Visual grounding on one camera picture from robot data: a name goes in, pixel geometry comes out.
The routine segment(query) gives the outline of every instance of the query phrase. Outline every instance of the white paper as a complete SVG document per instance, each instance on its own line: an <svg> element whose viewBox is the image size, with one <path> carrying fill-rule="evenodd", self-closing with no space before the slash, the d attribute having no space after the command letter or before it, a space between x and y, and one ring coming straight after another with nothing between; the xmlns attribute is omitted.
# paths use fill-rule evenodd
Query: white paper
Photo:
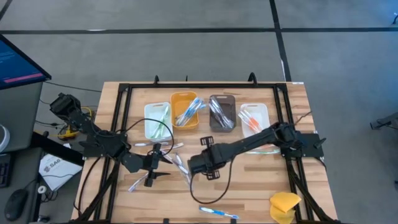
<svg viewBox="0 0 398 224"><path fill-rule="evenodd" d="M69 143L64 144L64 146L70 148ZM39 173L52 191L58 190L72 178L72 175L77 174L79 171L81 171L81 166L64 161L50 154L45 155L40 161ZM55 175L58 177L46 177L46 175Z"/></svg>

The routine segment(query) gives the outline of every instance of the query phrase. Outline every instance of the gray floor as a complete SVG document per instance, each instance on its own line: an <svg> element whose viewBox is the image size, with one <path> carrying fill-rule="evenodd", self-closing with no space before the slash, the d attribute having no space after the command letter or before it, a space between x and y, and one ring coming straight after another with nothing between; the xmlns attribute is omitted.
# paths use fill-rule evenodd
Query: gray floor
<svg viewBox="0 0 398 224"><path fill-rule="evenodd" d="M0 7L5 3L0 0ZM393 0L276 0L281 26L389 27ZM272 27L267 0L13 0L1 30ZM7 35L53 82L100 90L105 81L284 80L274 33ZM398 33L283 34L293 81L306 84L339 219L396 223L397 131L369 122L398 111ZM45 84L42 100L71 93L84 105L100 95ZM59 121L40 104L37 119ZM38 130L46 128L37 126ZM78 177L41 214L70 218Z"/></svg>

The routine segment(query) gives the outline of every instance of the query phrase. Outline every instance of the white tray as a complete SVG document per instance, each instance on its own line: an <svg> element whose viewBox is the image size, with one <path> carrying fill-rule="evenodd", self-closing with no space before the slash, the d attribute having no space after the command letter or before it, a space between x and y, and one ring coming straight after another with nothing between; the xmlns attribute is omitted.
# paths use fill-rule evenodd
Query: white tray
<svg viewBox="0 0 398 224"><path fill-rule="evenodd" d="M246 111L248 111L253 118L256 119L263 129L270 126L268 109L264 103L245 103L241 106L241 109L243 108L246 108ZM242 132L245 138L254 134L250 127L244 122L242 122Z"/></svg>
<svg viewBox="0 0 398 224"><path fill-rule="evenodd" d="M165 124L167 125L167 127L170 128L171 132L173 133L173 126L172 126L172 120L171 120L171 111L170 111L171 110L170 103L163 102L163 103L152 103L152 104L145 105L145 107L144 107L144 117L145 118L151 118L151 119L160 120L162 118L162 116L164 114L164 111L165 111L167 106L169 107L169 116L165 120ZM158 126L158 124L159 123L156 122L156 121L145 120L145 138L149 139L152 142L171 140L172 136L170 135L170 133L169 133L169 131L167 130L166 127L163 130L163 135L162 135L161 138L157 138L157 139L150 138L153 135L156 127Z"/></svg>

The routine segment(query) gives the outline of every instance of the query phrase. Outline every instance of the computer monitor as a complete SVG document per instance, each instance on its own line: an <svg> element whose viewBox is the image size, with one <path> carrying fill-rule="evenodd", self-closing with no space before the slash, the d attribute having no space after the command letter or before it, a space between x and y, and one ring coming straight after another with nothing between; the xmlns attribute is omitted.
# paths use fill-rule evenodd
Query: computer monitor
<svg viewBox="0 0 398 224"><path fill-rule="evenodd" d="M50 79L51 75L0 35L0 90Z"/></svg>

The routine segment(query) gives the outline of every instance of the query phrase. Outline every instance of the wooden tabletop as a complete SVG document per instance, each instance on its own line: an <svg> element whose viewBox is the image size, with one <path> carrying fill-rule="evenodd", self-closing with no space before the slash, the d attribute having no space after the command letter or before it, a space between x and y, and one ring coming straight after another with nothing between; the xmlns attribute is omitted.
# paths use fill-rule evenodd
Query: wooden tabletop
<svg viewBox="0 0 398 224"><path fill-rule="evenodd" d="M101 129L110 129L114 105L116 102L119 82L106 82L103 87L98 111L95 119L96 125ZM287 83L290 105L294 120L310 111L305 87L302 83ZM268 108L270 123L277 122L274 94L267 88L151 88L134 89L129 109L127 126L144 117L144 106L149 103L170 102L170 96L177 91L194 91L199 97L208 100L213 94L230 94L236 99L236 111L240 110L243 103L265 103ZM280 100L283 106L284 119L287 115L284 108L282 93ZM121 105L119 124L122 120L124 103ZM178 148L178 153L185 162L194 154L199 154L204 149L199 139L204 136L213 136L215 142L233 142L243 138L241 121L238 119L235 129L231 133L213 133L209 126L209 110L199 112L199 126L194 130L174 129L176 142L184 143L184 147ZM303 133L312 133L315 130L313 119L308 115L301 119L296 126ZM139 123L128 133L130 144L148 142L144 137L144 122ZM151 147L132 147L131 152L144 154ZM83 179L95 159L85 162L79 192ZM335 206L328 184L325 168L315 159L303 158L308 189L319 206L332 218L337 218ZM229 164L220 170L221 177L218 180L208 181L203 175L196 175L193 180L194 195L203 201L210 201L219 197L228 180ZM93 169L83 192L82 207L86 208L98 192L103 159ZM219 201L205 207L222 210L229 214L239 215L238 223L275 223L269 215L269 198L277 192L290 192L289 180L285 165L285 159L281 155L254 155L241 154L233 163L231 185L226 195ZM178 169L172 164L161 163L157 169L159 172L168 172L171 175L159 177L151 188L143 185L132 193L128 188L146 172L130 174L121 166L119 180L114 201L112 216L113 223L162 223L163 218L169 218L170 222L193 223L228 223L229 219L199 211L200 204L196 203L190 195L189 187L185 183ZM102 206L101 217L104 218L108 204L108 195ZM305 207L301 204L303 218L306 218ZM74 210L72 218L77 217Z"/></svg>

